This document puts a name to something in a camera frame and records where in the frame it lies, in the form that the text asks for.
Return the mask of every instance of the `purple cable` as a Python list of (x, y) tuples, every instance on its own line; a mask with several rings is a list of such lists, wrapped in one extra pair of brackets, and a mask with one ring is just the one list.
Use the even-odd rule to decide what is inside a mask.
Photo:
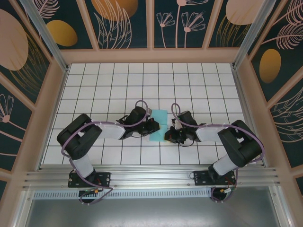
[[(260, 161), (260, 160), (264, 157), (264, 155), (265, 155), (265, 148), (264, 148), (264, 145), (262, 144), (262, 142), (259, 140), (258, 137), (256, 137), (255, 135), (251, 134), (249, 131), (247, 131), (247, 130), (245, 130), (245, 129), (243, 129), (243, 128), (240, 128), (240, 127), (231, 125), (231, 124), (205, 124), (205, 125), (191, 125), (191, 124), (187, 124), (187, 123), (181, 121), (181, 120), (178, 118), (178, 116), (174, 113), (174, 106), (177, 106), (177, 107), (178, 107), (178, 114), (181, 113), (181, 108), (180, 108), (180, 106), (179, 106), (177, 103), (173, 103), (173, 104), (171, 105), (171, 112), (172, 112), (172, 115), (174, 116), (174, 118), (175, 118), (178, 122), (180, 122), (181, 124), (186, 125), (186, 126), (188, 126), (188, 127), (192, 127), (192, 128), (230, 127), (230, 128), (234, 128), (234, 129), (240, 130), (240, 131), (242, 131), (243, 133), (245, 133), (245, 134), (249, 135), (250, 137), (252, 137), (252, 138), (259, 144), (259, 146), (261, 147), (262, 154), (261, 154), (261, 156), (260, 156), (259, 158), (255, 159), (255, 160), (252, 160), (252, 161), (250, 161), (249, 163), (258, 162), (258, 161)], [(238, 169), (239, 169), (239, 167), (237, 167), (237, 168), (234, 169), (234, 170), (236, 171), (236, 184), (235, 184), (235, 186), (237, 185), (237, 182), (238, 182)], [(214, 192), (215, 189), (216, 189), (216, 187), (212, 188), (212, 190), (211, 190), (211, 199), (212, 199), (212, 201), (219, 201), (217, 198), (215, 198), (215, 197), (213, 196), (213, 192)], [(232, 195), (232, 192), (231, 192), (230, 196), (227, 197), (227, 198), (226, 198), (225, 200), (223, 200), (223, 201), (227, 201), (229, 198), (231, 198), (231, 195)]]
[(83, 197), (84, 195), (81, 196), (81, 197), (80, 197), (80, 201), (81, 201), (82, 205), (87, 205), (87, 206), (89, 206), (90, 204), (95, 204), (95, 203), (101, 201), (105, 196), (107, 196), (107, 195), (113, 190), (113, 188), (111, 188), (111, 187), (100, 186), (100, 185), (97, 185), (97, 184), (94, 184), (94, 183), (91, 183), (91, 182), (87, 181), (87, 180), (79, 173), (79, 171), (76, 169), (76, 166), (75, 166), (74, 163), (72, 162), (71, 157), (70, 157), (69, 155), (67, 155), (67, 154), (64, 153), (65, 147), (66, 147), (67, 144), (72, 140), (72, 138), (74, 138), (80, 131), (82, 131), (83, 129), (85, 129), (86, 127), (88, 127), (88, 126), (90, 126), (90, 125), (92, 125), (92, 124), (105, 124), (105, 123), (106, 123), (106, 124), (115, 124), (115, 125), (119, 125), (119, 126), (122, 126), (122, 127), (134, 127), (134, 126), (136, 126), (136, 125), (142, 123), (142, 122), (145, 120), (145, 118), (147, 117), (147, 114), (148, 114), (148, 113), (147, 113), (147, 112), (148, 112), (148, 111), (147, 111), (147, 110), (148, 110), (148, 105), (147, 105), (147, 103), (146, 103), (145, 101), (143, 101), (143, 100), (138, 100), (138, 101), (135, 103), (135, 106), (137, 106), (137, 104), (138, 104), (139, 102), (144, 103), (145, 106), (146, 106), (146, 113), (145, 113), (144, 117), (143, 117), (139, 122), (137, 122), (137, 123), (135, 123), (135, 124), (119, 124), (119, 123), (114, 123), (114, 122), (90, 122), (90, 123), (87, 123), (87, 124), (83, 125), (83, 126), (80, 127), (78, 130), (76, 130), (76, 131), (75, 131), (75, 132), (66, 140), (66, 142), (63, 144), (62, 149), (61, 149), (61, 154), (69, 159), (69, 162), (70, 162), (72, 168), (75, 170), (75, 172), (76, 172), (76, 173), (78, 174), (78, 176), (81, 178), (81, 180), (83, 180), (84, 182), (86, 182), (86, 183), (88, 183), (88, 184), (90, 184), (90, 185), (92, 185), (92, 186), (94, 186), (94, 187), (96, 187), (96, 188), (109, 189), (109, 191), (106, 192), (102, 197), (100, 197), (100, 198), (97, 199), (97, 200), (94, 200), (94, 201), (91, 202), (91, 203), (84, 203), (84, 202), (82, 201), (82, 197)]

